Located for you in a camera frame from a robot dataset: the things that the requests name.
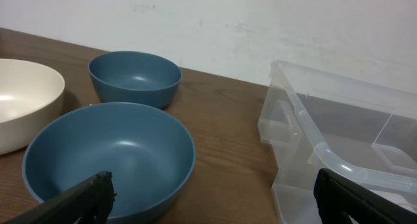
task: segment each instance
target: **wall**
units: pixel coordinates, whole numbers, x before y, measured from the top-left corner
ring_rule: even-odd
[[[0,0],[0,27],[263,85],[283,59],[417,92],[415,2]]]

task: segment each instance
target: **cream-colored bowl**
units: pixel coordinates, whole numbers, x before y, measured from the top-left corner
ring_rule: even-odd
[[[0,154],[27,146],[61,114],[64,87],[50,67],[0,59]]]

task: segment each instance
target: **wooden table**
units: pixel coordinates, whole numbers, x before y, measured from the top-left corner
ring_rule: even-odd
[[[105,51],[0,29],[0,58],[45,64],[66,81],[63,113],[100,101],[88,61]],[[277,223],[272,150],[259,142],[257,121],[266,87],[182,69],[166,111],[190,131],[194,171],[177,201],[156,223]],[[0,223],[35,207],[22,180],[25,148],[0,156]]]

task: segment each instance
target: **blue bowl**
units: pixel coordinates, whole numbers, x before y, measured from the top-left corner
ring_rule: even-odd
[[[163,108],[181,81],[180,68],[162,57],[136,51],[100,55],[89,72],[102,102],[132,102]]]
[[[39,202],[110,171],[117,196],[108,223],[149,223],[187,181],[194,160],[193,140],[172,116],[146,105],[107,103],[46,126],[27,148],[22,170]]]

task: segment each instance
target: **clear plastic bin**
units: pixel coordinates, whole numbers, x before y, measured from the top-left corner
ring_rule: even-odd
[[[276,61],[258,123],[278,164],[282,223],[321,223],[313,196],[329,168],[417,212],[417,95]]]

